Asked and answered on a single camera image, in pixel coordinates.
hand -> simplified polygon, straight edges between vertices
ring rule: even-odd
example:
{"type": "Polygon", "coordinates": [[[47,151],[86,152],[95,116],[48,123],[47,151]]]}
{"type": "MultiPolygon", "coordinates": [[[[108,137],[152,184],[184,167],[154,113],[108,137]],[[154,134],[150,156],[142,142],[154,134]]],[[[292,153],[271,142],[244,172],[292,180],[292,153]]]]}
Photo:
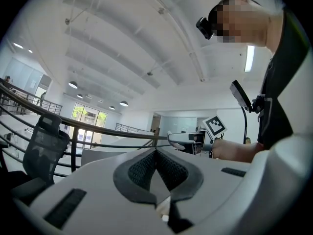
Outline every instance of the hand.
{"type": "Polygon", "coordinates": [[[212,147],[214,159],[247,163],[252,162],[254,155],[262,150],[264,150],[263,146],[259,143],[241,144],[223,139],[215,140],[212,147]]]}

cable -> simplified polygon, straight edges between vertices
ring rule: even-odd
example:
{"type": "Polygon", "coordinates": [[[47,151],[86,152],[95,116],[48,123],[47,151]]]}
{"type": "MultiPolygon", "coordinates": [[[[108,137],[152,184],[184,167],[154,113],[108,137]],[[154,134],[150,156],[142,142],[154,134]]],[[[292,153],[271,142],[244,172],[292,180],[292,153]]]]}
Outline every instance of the cable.
{"type": "Polygon", "coordinates": [[[244,113],[244,117],[245,117],[245,132],[244,132],[244,144],[246,143],[246,132],[247,132],[247,122],[246,122],[246,112],[244,110],[243,107],[241,107],[243,113],[244,113]]]}

white ceiling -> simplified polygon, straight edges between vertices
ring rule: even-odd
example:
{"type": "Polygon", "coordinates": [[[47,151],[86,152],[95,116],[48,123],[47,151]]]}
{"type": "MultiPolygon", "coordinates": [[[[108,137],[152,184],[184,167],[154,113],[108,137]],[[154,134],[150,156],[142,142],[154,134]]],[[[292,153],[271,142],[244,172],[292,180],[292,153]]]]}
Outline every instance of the white ceiling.
{"type": "Polygon", "coordinates": [[[155,90],[262,80],[269,51],[256,48],[252,71],[245,73],[245,45],[207,41],[196,29],[219,1],[32,0],[21,27],[65,93],[90,94],[120,111],[120,101],[131,104],[155,90]],[[72,19],[69,25],[66,18],[72,19]],[[71,80],[78,90],[67,85],[71,80]]]}

ceiling light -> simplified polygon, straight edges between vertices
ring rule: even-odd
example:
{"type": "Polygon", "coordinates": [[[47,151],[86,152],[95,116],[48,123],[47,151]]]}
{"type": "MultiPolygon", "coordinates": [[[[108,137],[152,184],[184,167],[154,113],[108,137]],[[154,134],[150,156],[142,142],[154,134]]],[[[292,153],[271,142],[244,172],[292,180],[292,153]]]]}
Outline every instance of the ceiling light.
{"type": "Polygon", "coordinates": [[[75,81],[70,81],[70,82],[68,83],[68,85],[70,85],[70,86],[73,87],[74,89],[77,89],[77,88],[78,88],[77,83],[76,83],[75,81]]]}
{"type": "Polygon", "coordinates": [[[253,63],[253,56],[254,56],[254,46],[248,45],[248,50],[247,50],[247,53],[246,53],[245,72],[251,71],[252,63],[253,63]]]}
{"type": "Polygon", "coordinates": [[[13,43],[16,47],[23,49],[23,46],[13,43]]]}
{"type": "Polygon", "coordinates": [[[128,106],[128,103],[126,101],[122,101],[119,104],[122,105],[122,106],[128,106]]]}

office chair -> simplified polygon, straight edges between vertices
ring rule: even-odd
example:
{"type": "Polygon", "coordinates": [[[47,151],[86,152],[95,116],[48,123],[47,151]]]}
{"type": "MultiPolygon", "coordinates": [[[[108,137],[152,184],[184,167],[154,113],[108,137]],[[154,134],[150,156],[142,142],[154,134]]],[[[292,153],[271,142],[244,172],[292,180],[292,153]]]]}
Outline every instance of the office chair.
{"type": "Polygon", "coordinates": [[[35,126],[23,158],[25,172],[7,173],[11,193],[26,204],[47,187],[54,184],[55,167],[69,142],[67,133],[60,131],[62,120],[52,114],[43,114],[35,126]]]}

